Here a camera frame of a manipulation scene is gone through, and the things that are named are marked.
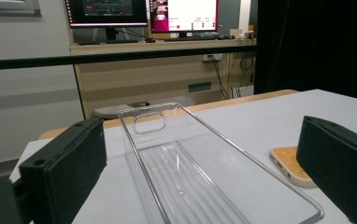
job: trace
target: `white surface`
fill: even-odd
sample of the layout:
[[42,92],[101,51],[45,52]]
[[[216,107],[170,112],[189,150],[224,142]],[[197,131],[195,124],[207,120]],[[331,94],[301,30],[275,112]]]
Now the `white surface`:
[[251,0],[240,1],[239,29],[244,32],[249,30],[250,3]]
[[[357,133],[357,99],[319,90],[209,109],[195,115],[281,176],[284,175],[269,160],[268,152],[273,147],[297,145],[304,116],[328,119]],[[106,142],[107,167],[74,222],[145,223],[122,156],[121,128],[107,129]],[[29,143],[19,163],[46,143],[48,140]],[[11,179],[17,178],[19,173],[15,170]],[[349,223],[319,189],[299,189],[322,206],[324,218],[319,223]]]

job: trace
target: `tray handle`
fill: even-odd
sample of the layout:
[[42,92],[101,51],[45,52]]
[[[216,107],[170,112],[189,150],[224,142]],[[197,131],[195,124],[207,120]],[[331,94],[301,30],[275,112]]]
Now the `tray handle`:
[[[154,129],[150,129],[150,130],[146,130],[146,131],[139,131],[136,127],[136,123],[139,119],[143,119],[143,118],[149,118],[149,117],[153,117],[153,116],[161,116],[164,119],[164,123],[162,124],[161,127],[159,128],[154,128]],[[164,127],[166,126],[166,117],[164,116],[163,113],[161,112],[152,112],[152,113],[147,113],[147,114],[142,114],[137,116],[134,120],[133,120],[133,131],[137,134],[144,134],[144,133],[155,133],[155,132],[159,132],[160,130],[162,130]]]

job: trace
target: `monitor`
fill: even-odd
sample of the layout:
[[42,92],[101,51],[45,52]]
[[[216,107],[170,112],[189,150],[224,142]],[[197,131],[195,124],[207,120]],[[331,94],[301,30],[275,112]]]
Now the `monitor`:
[[150,0],[153,34],[217,32],[218,0]]
[[64,0],[71,29],[106,28],[107,40],[116,39],[117,27],[146,27],[145,0]]

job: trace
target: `desk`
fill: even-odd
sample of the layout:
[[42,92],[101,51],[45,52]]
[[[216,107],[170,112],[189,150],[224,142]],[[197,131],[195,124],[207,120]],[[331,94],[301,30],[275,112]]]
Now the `desk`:
[[[202,50],[233,48],[254,45],[247,40],[210,40],[184,42],[157,42],[153,44],[131,43],[121,45],[72,46],[70,54],[100,55],[112,53],[148,52],[158,55],[161,51],[191,49],[197,55],[177,55],[163,58],[141,60],[78,63],[75,64],[76,78],[84,117],[93,116],[96,108],[114,105],[128,105],[138,102],[164,99],[188,94],[204,94],[195,98],[197,104],[219,101],[221,99],[220,82],[226,90],[231,87],[251,85],[252,71],[241,69],[241,60],[253,62],[255,54],[224,53],[217,61],[218,71],[212,61],[202,61]],[[215,92],[210,97],[205,94]]]
[[[357,133],[357,99],[320,90],[208,108],[194,114],[282,177],[284,175],[268,158],[268,152],[273,147],[295,146],[305,115],[328,119]],[[124,169],[127,163],[123,156],[121,128],[107,128],[105,134],[107,167],[74,223],[111,223],[112,220],[145,223],[130,171]],[[49,141],[30,142],[19,163]],[[19,178],[17,169],[10,178]],[[319,223],[349,223],[319,189],[300,190],[322,206],[324,218]]]

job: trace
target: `black rail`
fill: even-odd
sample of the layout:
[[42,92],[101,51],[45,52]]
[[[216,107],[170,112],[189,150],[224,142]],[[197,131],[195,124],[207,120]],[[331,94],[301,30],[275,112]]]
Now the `black rail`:
[[61,56],[61,57],[44,57],[32,59],[10,59],[0,60],[0,70],[28,68],[28,67],[46,67],[67,64],[81,64],[81,63],[105,63],[118,62],[151,58],[168,58],[190,55],[201,55],[211,53],[233,53],[245,51],[257,51],[261,46],[235,46],[235,47],[221,47],[210,49],[169,49],[169,50],[148,50],[137,52],[124,53],[103,53],[103,54],[88,54],[76,56]]

